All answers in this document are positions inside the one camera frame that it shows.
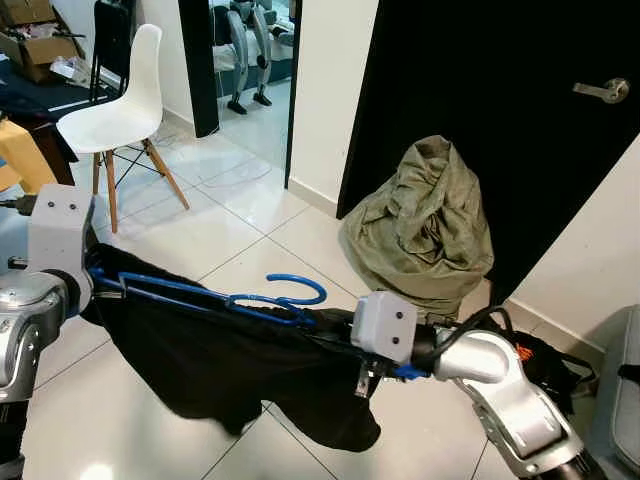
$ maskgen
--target plastic hanger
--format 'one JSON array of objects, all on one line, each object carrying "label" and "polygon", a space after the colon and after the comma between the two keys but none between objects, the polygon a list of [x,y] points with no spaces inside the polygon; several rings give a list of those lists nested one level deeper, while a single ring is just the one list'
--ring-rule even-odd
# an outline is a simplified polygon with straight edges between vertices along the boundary
[{"label": "plastic hanger", "polygon": [[[199,305],[183,302],[175,298],[170,298],[164,295],[159,295],[154,292],[149,292],[148,290],[145,290],[144,288],[140,288],[139,286],[130,285],[129,282],[133,281],[138,284],[146,283],[149,285],[157,285],[157,286],[171,288],[178,291],[203,295],[205,297],[212,297],[217,300],[223,301],[229,310],[241,312],[247,315],[251,315],[253,317],[261,318],[263,320],[269,320],[271,322],[275,322],[283,325],[315,324],[315,320],[307,316],[305,312],[302,309],[298,308],[296,305],[317,305],[319,303],[324,302],[327,299],[327,291],[320,284],[306,277],[301,277],[298,275],[292,275],[288,273],[271,273],[267,275],[266,278],[270,282],[277,281],[277,280],[284,280],[284,281],[289,281],[294,283],[300,283],[302,285],[306,285],[308,287],[313,288],[318,295],[315,298],[291,298],[291,297],[273,298],[273,297],[267,297],[263,295],[254,295],[254,294],[248,294],[248,293],[225,295],[223,293],[215,292],[213,290],[208,290],[206,288],[196,287],[194,285],[189,285],[181,282],[174,282],[172,280],[166,280],[164,278],[153,277],[150,275],[142,275],[139,273],[119,272],[117,281],[107,278],[102,268],[89,269],[89,273],[96,283],[107,286],[114,290],[121,291],[123,292],[124,295],[126,295],[127,293],[132,293],[145,298],[149,298],[157,302],[168,303],[171,305],[189,308],[199,312],[213,312],[211,309],[206,307],[201,307]],[[295,317],[292,319],[285,319],[285,318],[279,318],[273,315],[269,315],[268,313],[258,312],[237,303],[238,301],[242,301],[242,300],[251,300],[251,301],[258,301],[263,303],[270,303],[278,307],[285,308],[290,312],[293,312],[295,314]]]}]

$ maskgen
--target black door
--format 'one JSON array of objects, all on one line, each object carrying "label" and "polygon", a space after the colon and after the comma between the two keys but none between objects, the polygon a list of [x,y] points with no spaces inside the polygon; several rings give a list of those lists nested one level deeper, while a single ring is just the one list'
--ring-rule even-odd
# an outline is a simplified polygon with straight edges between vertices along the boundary
[{"label": "black door", "polygon": [[[499,302],[640,131],[640,49],[621,12],[457,9],[380,2],[338,216],[411,143],[445,136],[480,178]],[[618,103],[574,92],[615,78],[630,85]]]}]

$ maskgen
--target silver door lever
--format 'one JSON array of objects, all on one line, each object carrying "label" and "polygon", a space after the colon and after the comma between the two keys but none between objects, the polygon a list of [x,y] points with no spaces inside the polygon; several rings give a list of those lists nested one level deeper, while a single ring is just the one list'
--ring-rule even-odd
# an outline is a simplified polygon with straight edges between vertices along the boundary
[{"label": "silver door lever", "polygon": [[624,78],[613,78],[605,83],[605,88],[586,83],[574,83],[573,91],[583,95],[598,97],[605,103],[620,103],[629,95],[629,82]]}]

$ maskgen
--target wooden chair leg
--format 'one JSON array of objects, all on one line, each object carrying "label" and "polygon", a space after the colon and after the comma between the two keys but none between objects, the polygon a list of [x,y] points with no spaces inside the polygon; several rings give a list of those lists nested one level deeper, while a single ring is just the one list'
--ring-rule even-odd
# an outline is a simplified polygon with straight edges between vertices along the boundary
[{"label": "wooden chair leg", "polygon": [[93,154],[93,194],[98,194],[98,184],[100,182],[100,155],[101,153]]},{"label": "wooden chair leg", "polygon": [[167,181],[169,182],[169,185],[171,185],[171,188],[173,188],[173,191],[176,192],[176,195],[180,199],[180,202],[182,202],[182,205],[184,205],[184,208],[186,210],[189,210],[189,203],[187,202],[187,199],[184,198],[184,195],[182,194],[180,187],[178,187],[178,184],[173,179],[173,175],[171,175],[169,168],[167,168],[167,166],[165,165],[164,161],[160,157],[160,154],[156,150],[156,147],[154,147],[153,143],[151,143],[151,140],[149,140],[148,138],[144,139],[142,141],[142,145],[144,146],[146,152],[149,154],[149,158],[155,165],[156,169],[164,177],[166,177]]},{"label": "wooden chair leg", "polygon": [[107,151],[107,185],[109,186],[109,213],[111,214],[111,231],[118,232],[118,210],[116,208],[116,177],[113,172],[113,150]]}]

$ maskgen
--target white plastic chair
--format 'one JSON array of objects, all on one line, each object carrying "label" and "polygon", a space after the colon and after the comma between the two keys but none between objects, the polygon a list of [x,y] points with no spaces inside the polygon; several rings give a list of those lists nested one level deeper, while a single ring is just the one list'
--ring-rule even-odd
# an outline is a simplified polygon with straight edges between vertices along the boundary
[{"label": "white plastic chair", "polygon": [[158,172],[189,209],[171,172],[158,155],[149,137],[158,130],[162,121],[162,97],[158,75],[158,55],[162,30],[145,24],[138,28],[131,47],[129,85],[124,95],[103,103],[65,115],[58,121],[58,131],[71,149],[77,153],[93,153],[93,193],[98,193],[98,179],[102,152],[105,153],[111,230],[118,230],[116,210],[116,183],[113,170],[113,150],[142,142],[144,151]]}]

